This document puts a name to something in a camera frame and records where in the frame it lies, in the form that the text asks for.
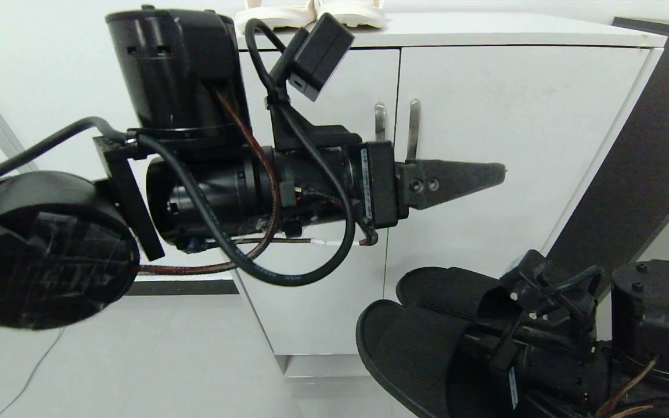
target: cabinet door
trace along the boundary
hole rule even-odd
[[[529,248],[541,251],[557,222],[566,223],[560,218],[571,214],[568,204],[576,206],[570,199],[581,180],[595,175],[591,162],[606,152],[602,144],[648,53],[404,48],[397,159],[407,152],[409,103],[419,99],[417,158],[499,162],[508,171],[502,185],[411,211],[390,230],[386,296],[394,298],[396,281],[417,267],[457,266],[498,277]]]
[[[262,53],[268,69],[278,53]],[[290,88],[296,109],[313,124],[341,124],[363,140],[374,140],[375,105],[387,109],[387,139],[393,139],[398,50],[350,51],[315,103]],[[242,54],[244,87],[256,138],[272,145],[265,90],[247,53]],[[303,235],[342,240],[343,222],[306,228]],[[355,239],[363,238],[358,231]],[[310,272],[324,264],[337,247],[271,244],[257,262],[274,272]],[[318,283],[296,288],[265,284],[239,272],[255,312],[277,355],[356,354],[355,323],[363,309],[383,297],[386,234],[374,247],[354,247],[342,265]]]

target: cabinet top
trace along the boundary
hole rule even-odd
[[[353,48],[451,45],[591,45],[657,48],[667,37],[535,13],[388,13],[384,29],[356,28]],[[278,34],[284,43],[293,31]],[[244,35],[239,48],[245,49]],[[272,48],[258,35],[261,49]]]

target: white cabinet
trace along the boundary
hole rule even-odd
[[[386,296],[395,298],[396,281],[417,267],[459,266],[499,277],[529,248],[542,250],[595,156],[615,139],[609,130],[649,53],[578,46],[404,48],[397,159],[406,156],[409,103],[418,99],[417,158],[499,162],[508,171],[502,185],[411,211],[391,228]],[[438,62],[425,71],[426,63]]]
[[[278,53],[262,53],[268,68]],[[292,103],[313,124],[341,124],[363,140],[375,139],[375,105],[387,109],[387,139],[393,139],[399,50],[351,51],[315,103],[290,89]],[[265,90],[249,55],[242,55],[242,74],[252,128],[260,143],[272,145]],[[306,228],[304,236],[342,240],[343,222]],[[362,238],[358,231],[356,240]],[[297,288],[265,284],[239,272],[250,302],[277,355],[354,354],[355,321],[371,302],[383,297],[386,231],[373,247],[354,247],[342,265],[318,283]],[[335,246],[271,244],[257,259],[280,273],[304,273],[323,265]]]
[[[260,45],[269,48],[262,39]],[[316,103],[292,92],[297,109],[314,124],[343,124],[372,140],[373,106],[382,101],[387,138],[403,161],[409,109],[418,99],[418,158],[499,162],[508,172],[502,185],[411,211],[380,231],[379,246],[354,248],[340,269],[314,285],[276,288],[241,273],[238,283],[274,354],[340,354],[319,362],[294,356],[286,375],[350,373],[343,370],[359,363],[354,333],[361,309],[394,298],[396,281],[409,270],[456,265],[496,277],[529,248],[548,251],[616,140],[662,45],[659,35],[528,13],[395,14],[384,31],[356,32],[355,49]],[[266,64],[276,56],[264,53]],[[242,59],[253,127],[270,143],[263,90],[249,58]],[[339,240],[342,227],[304,234]],[[302,272],[334,251],[273,246],[260,260],[281,272]]]

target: white floor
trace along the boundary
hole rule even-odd
[[[0,330],[0,410],[56,333]],[[67,328],[1,418],[65,416],[414,417],[369,377],[283,378],[239,296],[123,297]]]

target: white wire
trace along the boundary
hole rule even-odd
[[[311,238],[311,244],[315,246],[328,246],[328,247],[339,247],[342,244],[342,241],[324,241],[319,238]],[[353,247],[360,247],[361,244],[358,241],[353,241]]]

